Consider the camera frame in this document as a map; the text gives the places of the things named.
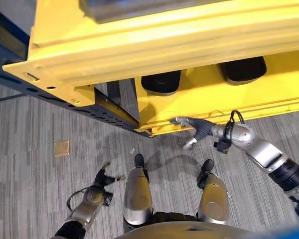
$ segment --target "yellow storage rack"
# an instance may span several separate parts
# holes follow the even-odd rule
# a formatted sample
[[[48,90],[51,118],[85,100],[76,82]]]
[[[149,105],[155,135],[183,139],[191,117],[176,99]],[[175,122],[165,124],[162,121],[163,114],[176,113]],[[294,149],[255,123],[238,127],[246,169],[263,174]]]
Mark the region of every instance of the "yellow storage rack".
[[[217,63],[262,55],[266,76],[224,83]],[[299,0],[228,0],[104,24],[78,0],[39,0],[28,60],[4,70],[78,109],[98,103],[94,84],[135,77],[140,122],[130,122],[151,136],[179,130],[168,123],[176,115],[224,122],[232,109],[248,119],[297,111]],[[175,95],[142,89],[141,76],[174,70],[183,70]]]

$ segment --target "wire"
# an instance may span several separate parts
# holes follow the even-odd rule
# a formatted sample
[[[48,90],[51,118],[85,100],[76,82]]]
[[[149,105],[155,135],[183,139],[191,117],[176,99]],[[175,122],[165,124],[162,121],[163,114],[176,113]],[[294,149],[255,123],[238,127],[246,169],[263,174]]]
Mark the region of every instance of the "wire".
[[[225,130],[224,130],[224,135],[223,135],[223,138],[227,139],[227,135],[230,132],[230,143],[232,142],[232,137],[233,137],[233,129],[234,129],[234,125],[235,125],[235,119],[234,119],[235,113],[238,115],[240,123],[245,123],[243,116],[241,115],[241,113],[238,110],[233,110],[230,113],[230,118],[229,118],[229,121],[225,125]]]
[[[230,113],[230,120],[232,120],[233,122],[235,122],[235,120],[234,120],[235,113],[238,115],[240,123],[245,123],[245,120],[244,120],[243,116],[241,115],[241,113],[238,110],[233,110]]]
[[[91,186],[86,187],[86,188],[82,188],[81,190],[76,191],[75,193],[72,193],[71,196],[68,198],[68,200],[66,200],[66,206],[68,207],[68,209],[70,209],[71,212],[73,211],[72,208],[71,208],[71,206],[70,206],[71,199],[72,199],[75,195],[77,195],[78,193],[83,193],[84,190],[87,190],[87,189],[90,188],[90,187],[91,187]]]

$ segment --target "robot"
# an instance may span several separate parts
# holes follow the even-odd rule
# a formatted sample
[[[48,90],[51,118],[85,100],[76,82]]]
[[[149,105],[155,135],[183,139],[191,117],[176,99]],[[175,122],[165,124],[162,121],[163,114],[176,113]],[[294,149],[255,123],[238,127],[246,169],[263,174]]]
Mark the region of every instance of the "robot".
[[[235,113],[238,114],[240,123],[235,123]],[[295,202],[295,210],[299,216],[299,165],[273,144],[259,138],[245,124],[238,111],[232,111],[225,125],[187,117],[176,117],[171,123],[196,129],[196,134],[184,145],[184,150],[190,149],[207,136],[213,136],[218,139],[214,146],[219,152],[227,153],[231,145],[244,151]],[[103,166],[90,187],[82,189],[86,190],[83,200],[74,210],[70,208],[70,197],[67,205],[71,214],[51,239],[84,238],[101,207],[108,206],[111,202],[113,194],[105,191],[104,187],[123,179],[106,176],[105,169],[108,165],[109,163]],[[211,172],[213,167],[212,160],[205,161],[197,177],[197,186],[203,193],[195,216],[153,213],[144,158],[140,154],[136,155],[135,167],[128,174],[124,194],[124,234],[118,239],[231,239],[250,235],[248,231],[226,225],[229,220],[228,193],[224,182]]]

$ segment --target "small cardboard square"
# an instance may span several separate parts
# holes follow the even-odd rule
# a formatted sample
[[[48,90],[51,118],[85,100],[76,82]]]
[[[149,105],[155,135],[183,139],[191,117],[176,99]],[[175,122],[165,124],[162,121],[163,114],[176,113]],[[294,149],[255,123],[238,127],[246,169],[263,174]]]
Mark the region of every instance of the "small cardboard square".
[[[63,156],[70,154],[69,141],[59,141],[54,143],[54,156]]]

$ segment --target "silver robot leg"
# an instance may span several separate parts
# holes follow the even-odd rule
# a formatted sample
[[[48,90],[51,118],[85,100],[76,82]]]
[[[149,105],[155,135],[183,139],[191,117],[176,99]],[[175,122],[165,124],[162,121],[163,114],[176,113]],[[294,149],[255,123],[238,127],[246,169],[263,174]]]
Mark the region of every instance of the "silver robot leg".
[[[134,226],[148,222],[153,210],[149,181],[143,168],[144,163],[137,163],[138,156],[142,157],[140,154],[136,156],[136,167],[127,177],[123,202],[124,219]]]
[[[224,182],[212,174],[214,164],[207,160],[197,178],[197,185],[203,189],[197,218],[202,222],[227,224],[229,220],[228,193]]]

